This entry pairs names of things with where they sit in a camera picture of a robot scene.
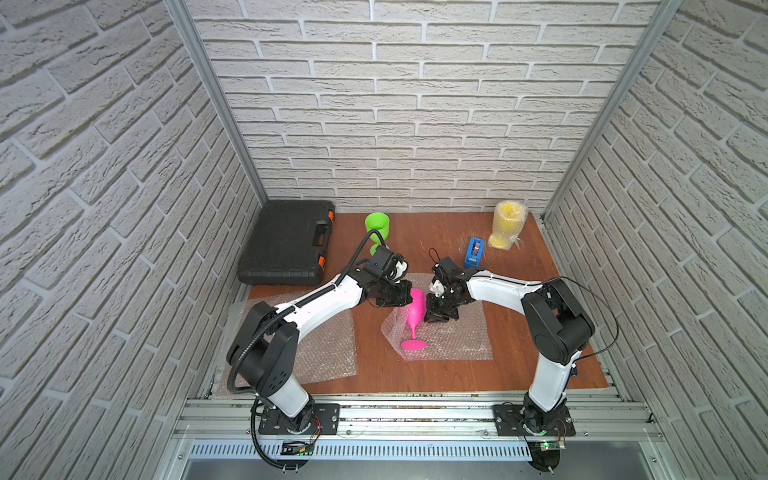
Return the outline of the pink plastic wine glass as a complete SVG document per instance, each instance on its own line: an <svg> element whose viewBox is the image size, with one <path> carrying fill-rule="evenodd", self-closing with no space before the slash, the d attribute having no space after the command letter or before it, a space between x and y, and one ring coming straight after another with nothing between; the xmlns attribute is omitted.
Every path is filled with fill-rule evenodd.
<svg viewBox="0 0 768 480"><path fill-rule="evenodd" d="M407 306L405 324L410 331L410 337L401 343L405 351L421 351L427 348L426 341L417 337L417 328L422 323L426 312L426 295L417 288L410 291L411 303Z"/></svg>

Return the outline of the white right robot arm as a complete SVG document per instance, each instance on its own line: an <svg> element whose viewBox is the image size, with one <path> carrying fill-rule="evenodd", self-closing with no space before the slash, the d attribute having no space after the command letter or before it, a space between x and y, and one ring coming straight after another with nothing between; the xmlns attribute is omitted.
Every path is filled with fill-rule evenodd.
<svg viewBox="0 0 768 480"><path fill-rule="evenodd" d="M525 402L544 414L559 408L574 363L586 349L595 326L563 277L523 281L450 262L432 268L425 320L458 319L458 308L486 302L523 315L538 351L534 380Z"/></svg>

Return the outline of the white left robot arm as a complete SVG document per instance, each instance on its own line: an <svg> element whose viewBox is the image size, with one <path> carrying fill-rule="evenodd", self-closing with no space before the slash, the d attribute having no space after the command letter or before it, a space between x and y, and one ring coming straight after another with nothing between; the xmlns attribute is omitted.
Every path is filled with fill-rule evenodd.
<svg viewBox="0 0 768 480"><path fill-rule="evenodd" d="M403 275L354 269L296 300L254 305L227 353L228 392L250 393L283 417L305 424L313 399L293 374L299 344L326 321L367 300L381 307L407 306L413 302L411 290Z"/></svg>

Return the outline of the green plastic wine glass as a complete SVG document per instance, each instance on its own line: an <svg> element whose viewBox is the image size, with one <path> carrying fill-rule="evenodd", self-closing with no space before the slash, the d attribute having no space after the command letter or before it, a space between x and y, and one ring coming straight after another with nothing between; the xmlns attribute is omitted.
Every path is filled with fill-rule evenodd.
<svg viewBox="0 0 768 480"><path fill-rule="evenodd" d="M373 242L373 245L369 249L369 253L373 256L378 247L381 246L389 236L389 216L381 212L371 213L365 218L365 227L368 232L373 231L373 234L369 235Z"/></svg>

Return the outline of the blue tape dispenser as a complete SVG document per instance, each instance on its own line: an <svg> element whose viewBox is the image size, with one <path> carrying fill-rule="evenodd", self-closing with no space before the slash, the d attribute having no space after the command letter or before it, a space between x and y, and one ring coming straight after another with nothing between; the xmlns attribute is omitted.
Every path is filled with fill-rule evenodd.
<svg viewBox="0 0 768 480"><path fill-rule="evenodd" d="M480 238L472 237L465 253L464 268L478 268L483 258L484 249L485 242Z"/></svg>

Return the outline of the black plastic tool case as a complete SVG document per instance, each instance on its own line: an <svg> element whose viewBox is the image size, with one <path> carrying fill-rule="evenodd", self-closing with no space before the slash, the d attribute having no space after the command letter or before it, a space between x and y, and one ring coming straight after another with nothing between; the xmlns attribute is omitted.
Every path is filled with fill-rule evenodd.
<svg viewBox="0 0 768 480"><path fill-rule="evenodd" d="M335 206L328 200L270 200L261 210L237 266L246 285L322 282Z"/></svg>

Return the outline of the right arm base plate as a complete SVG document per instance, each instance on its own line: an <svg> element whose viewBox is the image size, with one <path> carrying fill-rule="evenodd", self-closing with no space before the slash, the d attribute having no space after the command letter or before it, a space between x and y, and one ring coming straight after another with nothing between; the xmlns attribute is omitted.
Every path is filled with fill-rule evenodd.
<svg viewBox="0 0 768 480"><path fill-rule="evenodd" d="M535 404L505 402L493 405L492 412L497 435L500 437L576 435L570 411L564 402L547 412L541 411Z"/></svg>

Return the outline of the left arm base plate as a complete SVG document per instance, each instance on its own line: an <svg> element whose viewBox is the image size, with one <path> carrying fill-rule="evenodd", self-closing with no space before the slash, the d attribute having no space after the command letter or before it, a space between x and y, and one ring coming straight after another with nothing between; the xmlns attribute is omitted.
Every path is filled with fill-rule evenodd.
<svg viewBox="0 0 768 480"><path fill-rule="evenodd" d="M335 435L338 431L341 406L337 403L311 401L296 416L289 417L278 408L266 408L260 414L260 435Z"/></svg>

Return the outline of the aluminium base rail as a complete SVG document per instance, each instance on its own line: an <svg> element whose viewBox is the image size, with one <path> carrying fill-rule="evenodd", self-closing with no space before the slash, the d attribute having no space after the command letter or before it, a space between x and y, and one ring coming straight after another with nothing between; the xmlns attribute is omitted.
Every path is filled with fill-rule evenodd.
<svg viewBox="0 0 768 480"><path fill-rule="evenodd" d="M613 390L573 390L567 413L546 427L524 427L517 393L319 395L308 427L291 433L274 410L249 398L190 400L172 430L179 456L236 458L264 453L298 460L528 461L532 449L580 442L630 442L643 450L664 439L649 409Z"/></svg>

